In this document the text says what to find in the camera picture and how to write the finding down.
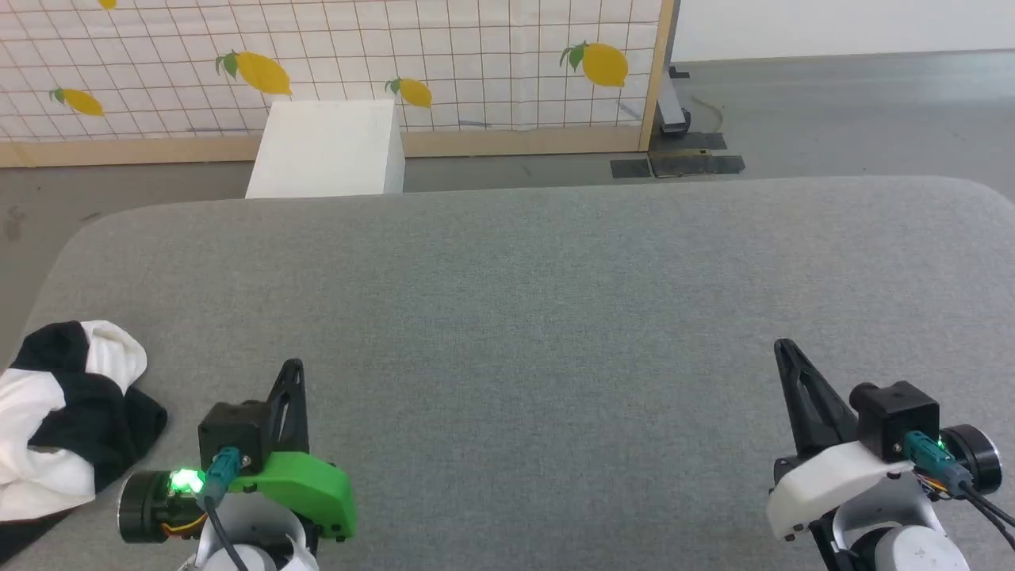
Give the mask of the black and white shirt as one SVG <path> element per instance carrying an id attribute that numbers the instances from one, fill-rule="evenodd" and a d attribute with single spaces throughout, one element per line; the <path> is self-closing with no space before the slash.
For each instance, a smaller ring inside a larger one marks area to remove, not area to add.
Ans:
<path id="1" fill-rule="evenodd" d="M 0 566 L 148 455 L 167 411 L 147 354 L 112 322 L 51 323 L 0 371 Z"/>

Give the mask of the lemon print grid partition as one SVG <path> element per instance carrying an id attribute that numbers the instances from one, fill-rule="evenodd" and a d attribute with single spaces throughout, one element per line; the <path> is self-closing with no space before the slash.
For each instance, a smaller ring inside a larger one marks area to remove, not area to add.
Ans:
<path id="1" fill-rule="evenodd" d="M 412 156 L 649 146 L 680 0 L 0 0 L 0 167 L 248 160 L 276 102 Z"/>

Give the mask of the white box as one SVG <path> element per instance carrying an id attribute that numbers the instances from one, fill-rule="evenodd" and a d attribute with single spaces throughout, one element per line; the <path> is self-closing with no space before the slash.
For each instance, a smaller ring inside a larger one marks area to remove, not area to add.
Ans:
<path id="1" fill-rule="evenodd" d="M 393 101 L 273 102 L 244 196 L 401 194 L 404 171 Z"/>

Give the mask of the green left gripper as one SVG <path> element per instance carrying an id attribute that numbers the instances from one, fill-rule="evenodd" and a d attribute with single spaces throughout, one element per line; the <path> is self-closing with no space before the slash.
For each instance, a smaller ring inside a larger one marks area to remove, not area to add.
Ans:
<path id="1" fill-rule="evenodd" d="M 205 503 L 219 523 L 243 501 L 268 500 L 295 516 L 312 542 L 338 542 L 358 531 L 358 507 L 349 477 L 334 463 L 309 455 L 304 364 L 282 364 L 270 390 L 267 462 L 253 476 L 239 473 L 236 452 L 219 454 L 210 469 L 141 470 L 124 481 L 117 502 L 117 531 L 127 543 L 194 539 L 213 530 Z"/>

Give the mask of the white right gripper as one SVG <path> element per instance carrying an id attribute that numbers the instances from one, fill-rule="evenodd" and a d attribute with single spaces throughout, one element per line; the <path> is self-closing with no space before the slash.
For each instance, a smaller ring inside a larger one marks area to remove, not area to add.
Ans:
<path id="1" fill-rule="evenodd" d="M 855 441 L 856 413 L 798 344 L 777 339 L 773 351 L 796 456 L 803 462 L 769 493 L 766 518 L 776 538 L 791 541 L 824 523 L 829 543 L 875 527 L 885 530 L 880 543 L 947 543 L 929 496 L 957 501 L 1000 489 L 999 451 L 976 427 L 946 427 L 936 438 L 911 431 L 904 459 L 885 463 Z"/>

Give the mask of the grey metal stand post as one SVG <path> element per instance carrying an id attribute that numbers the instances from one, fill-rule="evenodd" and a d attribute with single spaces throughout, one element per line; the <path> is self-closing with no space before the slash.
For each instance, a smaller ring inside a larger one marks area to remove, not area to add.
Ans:
<path id="1" fill-rule="evenodd" d="M 681 0 L 672 0 L 672 10 L 668 21 L 668 40 L 664 51 L 664 77 L 657 91 L 657 116 L 655 124 L 660 133 L 682 140 L 690 128 L 690 112 L 680 100 L 680 83 L 689 79 L 689 74 L 678 68 L 673 60 L 679 21 Z"/>

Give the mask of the black floor plate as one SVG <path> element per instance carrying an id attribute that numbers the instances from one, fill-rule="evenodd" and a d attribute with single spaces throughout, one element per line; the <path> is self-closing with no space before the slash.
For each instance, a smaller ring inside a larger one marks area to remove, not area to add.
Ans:
<path id="1" fill-rule="evenodd" d="M 720 132 L 660 133 L 650 141 L 645 158 L 614 159 L 613 179 L 684 179 L 726 176 L 745 171 L 740 155 L 726 155 Z"/>

